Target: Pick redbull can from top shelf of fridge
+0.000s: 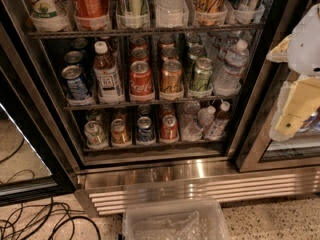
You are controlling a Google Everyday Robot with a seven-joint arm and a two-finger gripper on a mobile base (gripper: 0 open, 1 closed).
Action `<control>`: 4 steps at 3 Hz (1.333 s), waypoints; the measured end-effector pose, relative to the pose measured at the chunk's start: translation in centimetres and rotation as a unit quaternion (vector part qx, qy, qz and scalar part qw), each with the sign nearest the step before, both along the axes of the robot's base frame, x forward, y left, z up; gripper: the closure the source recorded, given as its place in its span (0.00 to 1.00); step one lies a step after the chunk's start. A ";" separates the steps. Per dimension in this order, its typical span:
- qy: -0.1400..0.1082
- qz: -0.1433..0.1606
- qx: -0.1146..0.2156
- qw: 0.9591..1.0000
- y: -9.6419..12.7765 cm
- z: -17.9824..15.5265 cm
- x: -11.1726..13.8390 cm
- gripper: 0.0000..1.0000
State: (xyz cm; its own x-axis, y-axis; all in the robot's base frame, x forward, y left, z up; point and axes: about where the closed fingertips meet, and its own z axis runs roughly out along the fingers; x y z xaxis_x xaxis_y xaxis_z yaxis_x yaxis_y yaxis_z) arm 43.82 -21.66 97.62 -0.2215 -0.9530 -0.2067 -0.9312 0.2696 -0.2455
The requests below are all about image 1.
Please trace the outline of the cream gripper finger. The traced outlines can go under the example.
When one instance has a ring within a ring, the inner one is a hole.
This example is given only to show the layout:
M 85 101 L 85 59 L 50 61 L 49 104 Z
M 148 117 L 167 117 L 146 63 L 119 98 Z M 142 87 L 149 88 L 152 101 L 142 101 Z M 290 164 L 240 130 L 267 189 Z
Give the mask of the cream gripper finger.
M 288 45 L 290 41 L 290 35 L 286 36 L 276 47 L 268 52 L 266 59 L 275 63 L 287 63 L 288 62 Z
M 270 138 L 279 142 L 292 138 L 319 107 L 319 76 L 302 74 L 294 82 L 285 81 L 271 121 Z

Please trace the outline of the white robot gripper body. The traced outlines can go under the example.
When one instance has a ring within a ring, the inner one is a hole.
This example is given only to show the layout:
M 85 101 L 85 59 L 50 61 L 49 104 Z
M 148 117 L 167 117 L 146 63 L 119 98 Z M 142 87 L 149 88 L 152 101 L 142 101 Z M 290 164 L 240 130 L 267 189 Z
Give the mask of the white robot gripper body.
M 291 70 L 320 75 L 320 4 L 312 6 L 293 29 L 287 55 Z

